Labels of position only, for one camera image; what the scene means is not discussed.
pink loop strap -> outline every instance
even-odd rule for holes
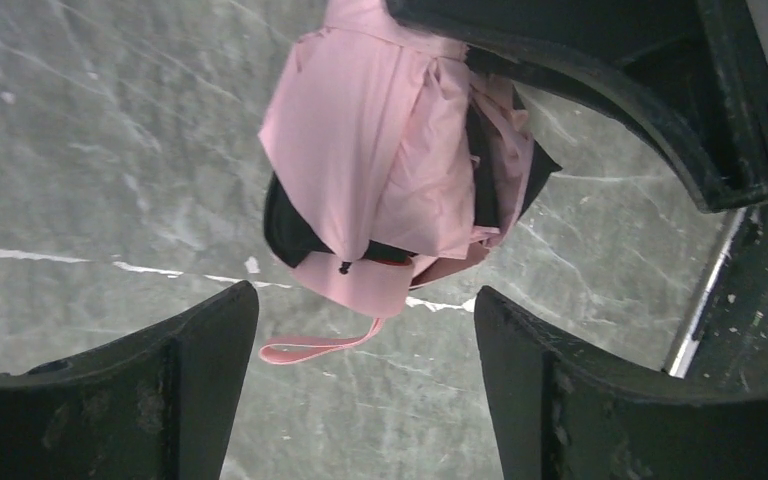
[[[266,345],[261,347],[258,356],[266,363],[272,365],[292,365],[301,363],[311,358],[316,358],[326,353],[336,352],[337,350],[346,350],[356,347],[381,331],[384,326],[383,318],[376,318],[369,327],[369,331],[362,337],[352,338],[320,338],[320,337],[300,337],[287,335],[284,337],[275,337]],[[300,348],[300,350],[279,350],[275,347]]]

black fabric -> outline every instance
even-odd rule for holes
[[[543,188],[546,187],[546,183],[549,181],[549,177],[553,173],[560,172],[561,166],[552,160],[552,157],[543,150],[543,147],[539,143],[534,142],[534,157],[531,160],[531,175],[528,177],[528,184],[525,187],[525,197],[522,199],[522,210],[519,213],[519,218],[525,214],[525,211],[531,207]]]
[[[481,116],[472,105],[466,114],[466,137],[469,153],[479,158],[478,167],[472,172],[475,183],[475,225],[499,228],[502,224],[499,220],[499,198],[493,178],[493,162],[490,161],[490,142],[482,127]]]
[[[290,203],[278,177],[272,174],[263,216],[263,234],[272,252],[291,268],[296,268],[310,252],[334,253],[316,235]],[[363,258],[388,263],[406,263],[412,252],[378,242],[369,242]]]

pink umbrella strap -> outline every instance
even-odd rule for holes
[[[292,365],[301,363],[311,358],[316,358],[326,353],[336,352],[337,350],[346,350],[356,347],[370,338],[374,337],[384,327],[383,318],[376,318],[369,327],[369,331],[362,337],[352,338],[321,338],[321,337],[300,337],[287,335],[284,337],[275,337],[260,349],[258,355],[261,360],[273,365]],[[298,348],[298,350],[279,350],[275,347]]]

white paint line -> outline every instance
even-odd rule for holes
[[[184,272],[179,272],[177,270],[163,270],[160,268],[140,267],[138,265],[131,265],[130,263],[125,263],[125,262],[113,262],[111,265],[113,265],[116,268],[125,270],[126,272],[156,273],[159,275],[166,275],[170,278],[178,278],[184,274]]]
[[[0,258],[16,260],[48,260],[60,263],[88,263],[86,258],[62,257],[59,255],[46,255],[44,253],[23,252],[21,250],[4,250],[0,248]]]
[[[432,312],[439,312],[441,310],[464,310],[467,312],[473,312],[475,311],[475,299],[471,298],[464,302],[462,305],[450,305],[448,303],[434,303],[429,302],[426,300],[420,300],[418,298],[414,297],[408,297],[405,300],[405,305],[414,308],[414,307],[425,307]]]
[[[234,283],[239,283],[243,281],[243,279],[241,278],[223,277],[219,275],[190,274],[190,273],[182,272],[179,270],[167,270],[163,268],[152,268],[152,267],[143,267],[140,265],[132,265],[130,263],[126,263],[122,261],[106,263],[106,262],[89,260],[86,258],[64,257],[60,255],[47,255],[43,253],[25,252],[21,250],[5,250],[1,248],[0,248],[0,259],[36,260],[36,261],[44,260],[44,261],[50,261],[50,262],[69,263],[69,264],[96,263],[96,264],[103,264],[103,265],[111,265],[126,272],[164,275],[167,278],[171,278],[171,279],[176,279],[182,275],[198,275],[208,280],[213,280],[215,282],[220,282],[220,283],[234,284]],[[249,259],[246,261],[246,269],[249,271],[249,273],[256,273],[255,270],[257,272],[260,271],[257,265],[257,260],[254,257],[249,257]],[[294,288],[292,285],[285,285],[282,283],[257,282],[257,281],[250,281],[250,282],[252,286],[255,288],[268,288],[268,287],[277,287],[277,288],[283,288],[283,289]],[[451,305],[447,303],[435,303],[435,302],[429,302],[427,300],[420,300],[414,297],[407,297],[407,299],[405,300],[405,305],[411,308],[425,307],[431,310],[432,312],[439,312],[441,310],[463,310],[463,311],[472,313],[475,311],[475,298],[471,298],[461,305]]]

gray marble floor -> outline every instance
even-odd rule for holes
[[[255,139],[325,0],[0,0],[0,372],[260,282],[259,341],[367,320],[294,285],[260,237]],[[523,87],[565,167],[507,246],[374,341],[249,368],[223,478],[501,478],[471,325],[493,285],[658,368],[719,226],[621,126]]]

